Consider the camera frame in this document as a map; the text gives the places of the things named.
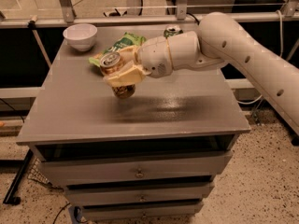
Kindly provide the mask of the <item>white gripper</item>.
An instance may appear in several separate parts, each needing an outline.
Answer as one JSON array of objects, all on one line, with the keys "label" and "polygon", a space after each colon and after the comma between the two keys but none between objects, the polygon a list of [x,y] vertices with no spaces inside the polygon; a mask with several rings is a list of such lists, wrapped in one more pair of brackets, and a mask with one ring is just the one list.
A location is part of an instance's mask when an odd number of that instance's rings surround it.
[{"label": "white gripper", "polygon": [[127,64],[119,71],[104,77],[110,87],[130,86],[141,82],[146,76],[160,78],[172,73],[169,47],[163,36],[151,38],[139,46],[119,50]]}]

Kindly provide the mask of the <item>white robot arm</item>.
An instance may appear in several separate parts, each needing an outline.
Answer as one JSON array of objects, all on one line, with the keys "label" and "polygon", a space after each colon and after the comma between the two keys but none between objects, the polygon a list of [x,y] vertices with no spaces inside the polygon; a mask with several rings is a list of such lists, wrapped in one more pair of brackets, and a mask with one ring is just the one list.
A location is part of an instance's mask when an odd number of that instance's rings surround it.
[{"label": "white robot arm", "polygon": [[166,77],[175,70],[212,70],[228,63],[299,133],[299,69],[223,13],[206,15],[194,31],[154,37],[100,58],[104,81],[112,88]]}]

